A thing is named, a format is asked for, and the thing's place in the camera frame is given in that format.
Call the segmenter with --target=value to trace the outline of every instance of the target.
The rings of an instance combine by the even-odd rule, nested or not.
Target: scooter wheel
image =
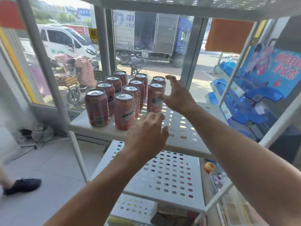
[[[80,91],[76,89],[70,89],[67,92],[67,101],[70,105],[76,105],[80,100]]]

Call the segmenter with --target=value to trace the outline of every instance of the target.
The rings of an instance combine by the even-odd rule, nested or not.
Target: yellow sticker
[[[97,29],[89,28],[90,39],[93,44],[98,44]]]

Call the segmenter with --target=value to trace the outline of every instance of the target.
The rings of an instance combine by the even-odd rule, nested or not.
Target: can lid
[[[120,77],[118,77],[118,76],[106,76],[106,79],[108,79],[108,80],[119,80]]]
[[[116,75],[124,75],[124,74],[126,74],[126,72],[123,71],[123,70],[117,70],[117,71],[114,71],[114,74],[116,74]]]
[[[139,88],[137,86],[123,86],[122,87],[126,91],[137,91]]]
[[[104,94],[103,89],[91,89],[90,91],[86,92],[86,95],[89,95],[89,96],[99,96],[99,95],[103,95],[103,94]]]
[[[161,88],[164,87],[164,85],[162,83],[151,83],[150,84],[152,87],[156,87],[156,88]]]
[[[113,84],[110,82],[99,83],[97,86],[99,87],[111,87]]]
[[[136,80],[131,80],[130,83],[139,85],[139,84],[143,84],[143,81],[136,79]]]
[[[136,74],[135,75],[137,78],[147,78],[147,75],[146,74]]]
[[[165,78],[160,77],[160,76],[155,76],[155,77],[153,77],[153,79],[156,80],[156,81],[165,81]]]
[[[120,100],[130,100],[134,97],[133,94],[128,93],[128,92],[119,92],[115,94],[115,98],[120,99]]]

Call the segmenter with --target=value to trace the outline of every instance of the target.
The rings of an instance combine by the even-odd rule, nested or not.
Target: red soda can
[[[97,89],[103,89],[108,97],[108,106],[109,106],[109,115],[112,116],[114,114],[114,98],[115,98],[115,89],[111,82],[103,82],[99,83],[96,86]]]
[[[110,82],[113,84],[115,89],[115,94],[121,92],[121,80],[118,76],[106,76],[105,82]]]
[[[140,107],[140,90],[138,86],[123,86],[122,91],[129,92],[134,95],[135,99],[135,118],[139,116],[139,107]]]
[[[131,80],[129,86],[137,86],[140,91],[140,103],[139,108],[143,107],[144,103],[144,83],[142,80]]]
[[[128,92],[115,94],[114,99],[115,127],[119,130],[128,130],[135,122],[135,99]]]
[[[138,73],[135,75],[134,79],[142,80],[144,83],[144,99],[148,96],[148,76],[146,74]]]
[[[164,85],[164,87],[166,87],[166,80],[164,77],[161,77],[161,76],[155,76],[153,77],[152,83],[162,83]]]
[[[150,112],[160,113],[163,106],[163,101],[156,97],[155,92],[165,92],[164,85],[162,83],[151,83],[148,89],[148,106],[147,109]]]
[[[117,77],[120,77],[122,86],[125,86],[125,85],[128,84],[128,75],[126,74],[125,71],[117,70],[117,71],[114,71],[113,75],[117,76]]]
[[[103,89],[90,89],[85,95],[89,123],[94,127],[106,126],[110,121],[108,98]]]

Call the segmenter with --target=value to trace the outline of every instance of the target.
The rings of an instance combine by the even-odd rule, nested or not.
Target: foot
[[[13,186],[9,189],[3,189],[3,194],[8,196],[18,192],[31,192],[40,187],[42,180],[37,178],[16,180]]]

